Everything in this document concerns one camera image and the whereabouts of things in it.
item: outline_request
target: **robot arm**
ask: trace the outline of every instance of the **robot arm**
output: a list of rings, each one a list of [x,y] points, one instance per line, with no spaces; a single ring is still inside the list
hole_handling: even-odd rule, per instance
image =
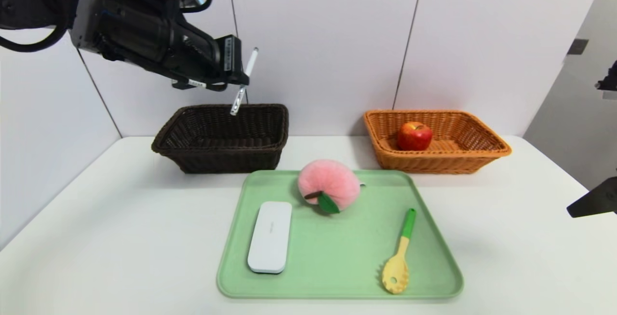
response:
[[[0,37],[0,45],[35,52],[58,41],[70,29],[79,48],[110,61],[125,61],[176,81],[177,89],[195,82],[213,91],[227,84],[248,85],[242,71],[241,41],[213,39],[188,23],[183,14],[201,12],[212,0],[2,0],[0,28],[55,25],[48,38],[29,45]]]

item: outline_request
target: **slotted spoon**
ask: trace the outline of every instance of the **slotted spoon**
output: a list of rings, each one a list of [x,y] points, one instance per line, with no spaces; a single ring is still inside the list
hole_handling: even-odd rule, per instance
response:
[[[381,273],[381,282],[388,292],[397,294],[403,292],[409,283],[409,268],[405,262],[405,252],[412,237],[414,222],[416,221],[416,210],[410,209],[405,217],[401,240],[399,240],[399,250],[386,262]]]

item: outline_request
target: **peach plush toy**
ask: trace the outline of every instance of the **peach plush toy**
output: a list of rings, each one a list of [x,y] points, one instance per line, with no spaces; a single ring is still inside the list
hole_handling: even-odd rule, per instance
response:
[[[360,195],[361,183],[349,168],[332,159],[318,159],[300,171],[302,197],[330,214],[349,207]]]

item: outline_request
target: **brown stem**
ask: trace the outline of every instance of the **brown stem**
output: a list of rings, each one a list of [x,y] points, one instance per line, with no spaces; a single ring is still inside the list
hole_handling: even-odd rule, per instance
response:
[[[312,194],[308,194],[308,195],[304,196],[304,199],[317,198],[317,197],[321,196],[322,194],[323,194],[323,191],[313,192]]]

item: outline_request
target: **green tray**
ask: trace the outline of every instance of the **green tray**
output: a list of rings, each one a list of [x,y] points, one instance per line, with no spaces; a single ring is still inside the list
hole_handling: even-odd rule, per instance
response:
[[[449,298],[463,275],[407,174],[355,171],[366,184],[340,214],[324,215],[304,202],[297,171],[257,171],[244,182],[216,283],[233,298]],[[287,265],[280,274],[256,274],[247,255],[256,215],[265,201],[293,205]],[[417,210],[407,250],[409,284],[398,295],[381,284],[381,268],[396,252],[409,208]]]

